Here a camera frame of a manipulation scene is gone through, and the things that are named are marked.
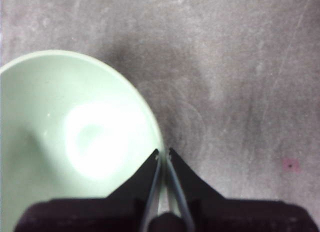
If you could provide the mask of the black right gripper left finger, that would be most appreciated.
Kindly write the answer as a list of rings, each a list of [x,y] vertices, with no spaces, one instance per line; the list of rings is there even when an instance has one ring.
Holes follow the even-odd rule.
[[[161,168],[155,149],[138,170],[107,197],[63,198],[35,203],[16,232],[139,232],[143,229]]]

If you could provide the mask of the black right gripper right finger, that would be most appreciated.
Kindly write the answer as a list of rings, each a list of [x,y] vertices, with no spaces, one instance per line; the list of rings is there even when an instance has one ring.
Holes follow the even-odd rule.
[[[170,148],[168,182],[188,232],[316,232],[301,206],[274,200],[226,198]]]

